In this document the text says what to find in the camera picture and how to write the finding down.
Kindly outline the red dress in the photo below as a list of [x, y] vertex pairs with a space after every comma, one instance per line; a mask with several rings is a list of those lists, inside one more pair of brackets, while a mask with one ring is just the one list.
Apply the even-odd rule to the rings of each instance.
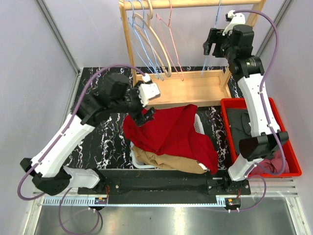
[[218, 171], [218, 153], [211, 139], [196, 132], [196, 105], [158, 109], [154, 119], [139, 127], [128, 115], [123, 122], [125, 137], [141, 150], [157, 155], [193, 159], [210, 170]]

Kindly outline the beige wooden hanger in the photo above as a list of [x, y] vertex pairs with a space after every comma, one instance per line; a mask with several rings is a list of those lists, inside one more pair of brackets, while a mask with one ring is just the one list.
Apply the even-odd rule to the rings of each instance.
[[[158, 64], [161, 67], [162, 75], [164, 75], [164, 78], [165, 77], [170, 77], [172, 75], [171, 63], [170, 63], [170, 60], [169, 60], [168, 55], [167, 55], [167, 52], [166, 52], [166, 50], [165, 50], [165, 48], [164, 48], [160, 38], [158, 37], [158, 35], [156, 34], [156, 32], [154, 31], [154, 29], [152, 28], [152, 25], [151, 25], [151, 19], [153, 18], [152, 3], [148, 0], [147, 4], [148, 4], [149, 12], [148, 12], [148, 14], [145, 13], [145, 21], [147, 23], [146, 31], [147, 31], [148, 36], [150, 38], [151, 44], [152, 44], [152, 39], [154, 39], [157, 42], [158, 46], [160, 47], [160, 51], [162, 52], [162, 54], [163, 54], [163, 56], [165, 58], [165, 61], [167, 63], [166, 65], [163, 63], [163, 61], [161, 60], [157, 50], [154, 48], [156, 56], [157, 56], [157, 62], [158, 62]], [[149, 48], [148, 48], [148, 46], [146, 44], [147, 43], [147, 39], [142, 39], [142, 41], [143, 41], [143, 43], [144, 43], [144, 45], [146, 47], [146, 50], [148, 52], [149, 57], [155, 63], [153, 55], [152, 55], [152, 52], [149, 50]]]

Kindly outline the tan and white garment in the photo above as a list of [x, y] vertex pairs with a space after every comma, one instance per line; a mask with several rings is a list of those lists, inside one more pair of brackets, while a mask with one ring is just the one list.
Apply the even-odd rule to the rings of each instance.
[[203, 174], [208, 171], [203, 164], [198, 163], [196, 160], [167, 154], [157, 155], [136, 146], [131, 149], [131, 157], [133, 165], [138, 169], [159, 168], [195, 174]]

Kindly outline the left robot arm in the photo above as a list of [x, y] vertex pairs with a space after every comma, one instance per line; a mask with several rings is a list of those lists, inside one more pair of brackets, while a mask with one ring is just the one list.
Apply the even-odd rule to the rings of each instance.
[[154, 108], [145, 111], [149, 101], [160, 96], [158, 85], [148, 74], [130, 87], [128, 77], [112, 73], [86, 94], [45, 148], [20, 165], [32, 177], [34, 186], [50, 196], [68, 188], [85, 188], [95, 194], [106, 191], [107, 178], [97, 169], [70, 168], [65, 160], [76, 146], [111, 114], [128, 113], [137, 126], [153, 119]]

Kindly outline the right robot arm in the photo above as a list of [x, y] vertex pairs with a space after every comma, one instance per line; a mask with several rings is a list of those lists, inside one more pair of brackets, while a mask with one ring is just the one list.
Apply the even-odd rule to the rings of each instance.
[[228, 61], [229, 70], [241, 89], [251, 123], [251, 137], [240, 140], [240, 154], [222, 181], [224, 192], [233, 194], [249, 173], [265, 158], [279, 151], [285, 164], [283, 145], [288, 141], [273, 115], [265, 87], [265, 72], [259, 57], [252, 55], [254, 31], [251, 26], [238, 24], [229, 32], [211, 28], [203, 43], [204, 54]]

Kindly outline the pink wire hanger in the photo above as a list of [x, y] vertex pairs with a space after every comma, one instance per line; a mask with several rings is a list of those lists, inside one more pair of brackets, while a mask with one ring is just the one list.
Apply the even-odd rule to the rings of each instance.
[[[184, 81], [183, 69], [182, 69], [182, 66], [181, 66], [180, 61], [179, 61], [179, 55], [178, 55], [177, 47], [176, 47], [175, 40], [173, 37], [172, 29], [171, 29], [171, 19], [172, 19], [172, 12], [173, 12], [171, 0], [169, 0], [169, 4], [170, 4], [170, 12], [169, 12], [168, 21], [165, 21], [158, 13], [156, 13], [156, 18], [159, 20], [160, 23], [162, 22], [167, 27], [167, 29], [169, 31], [169, 35], [170, 35], [170, 38], [172, 41], [172, 46], [173, 46], [175, 56], [176, 56], [177, 65], [179, 66], [180, 71], [178, 71], [178, 69], [176, 67], [174, 67], [174, 69], [175, 69], [178, 77], [181, 79], [181, 81]], [[162, 28], [160, 26], [160, 23], [158, 24], [158, 27], [159, 27], [159, 30], [161, 31], [161, 37], [164, 38], [164, 34], [163, 34]]]

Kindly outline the light blue wire hanger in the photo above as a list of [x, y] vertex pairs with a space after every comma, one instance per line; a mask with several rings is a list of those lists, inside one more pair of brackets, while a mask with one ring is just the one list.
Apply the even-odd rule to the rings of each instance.
[[140, 26], [142, 26], [142, 15], [138, 15], [135, 13], [135, 9], [134, 9], [134, 4], [133, 4], [133, 1], [132, 0], [129, 0], [129, 3], [131, 4], [132, 6], [132, 18], [130, 20], [130, 18], [128, 18], [128, 22], [129, 22], [129, 25], [131, 26], [132, 28], [132, 31], [134, 33], [134, 35], [136, 36], [136, 38], [138, 39], [139, 41], [139, 44], [141, 46], [141, 49], [143, 50], [144, 52], [144, 55], [146, 57], [146, 59], [143, 59], [143, 56], [141, 56], [141, 54], [138, 52], [137, 50], [137, 47], [134, 45], [134, 43], [131, 41], [132, 45], [134, 46], [135, 48], [135, 51], [137, 53], [137, 55], [139, 56], [139, 58], [141, 59], [141, 61], [143, 62], [143, 64], [148, 68], [148, 70], [150, 71], [150, 73], [153, 73], [153, 74], [156, 74], [155, 73], [155, 63], [151, 60], [151, 58], [149, 57], [148, 55], [148, 52], [146, 50], [146, 47], [142, 41], [142, 39], [146, 39], [145, 35], [144, 35], [144, 32], [143, 32], [143, 29], [140, 28]]

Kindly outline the blue hanger of lemon skirt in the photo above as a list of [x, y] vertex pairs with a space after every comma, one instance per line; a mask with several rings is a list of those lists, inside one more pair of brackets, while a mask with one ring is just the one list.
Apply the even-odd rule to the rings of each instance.
[[143, 2], [142, 2], [141, 0], [138, 0], [138, 2], [140, 3], [140, 5], [141, 5], [141, 7], [142, 7], [142, 19], [141, 19], [141, 21], [142, 21], [142, 26], [140, 26], [140, 28], [143, 29], [144, 35], [145, 35], [145, 37], [147, 38], [147, 44], [148, 44], [148, 46], [150, 47], [151, 52], [152, 52], [152, 54], [153, 54], [153, 57], [154, 57], [154, 59], [155, 59], [155, 65], [156, 65], [156, 66], [155, 66], [155, 73], [157, 74], [158, 79], [160, 79], [161, 81], [163, 81], [163, 80], [164, 80], [164, 75], [162, 75], [161, 67], [160, 67], [160, 65], [159, 65], [158, 62], [157, 62], [157, 56], [156, 56], [156, 54], [155, 54], [155, 49], [154, 49], [154, 47], [152, 46], [151, 41], [150, 41], [150, 38], [149, 38], [148, 33], [147, 33], [147, 31], [146, 31], [147, 23], [146, 23], [146, 21], [145, 21], [145, 9], [144, 9], [144, 5], [143, 5]]

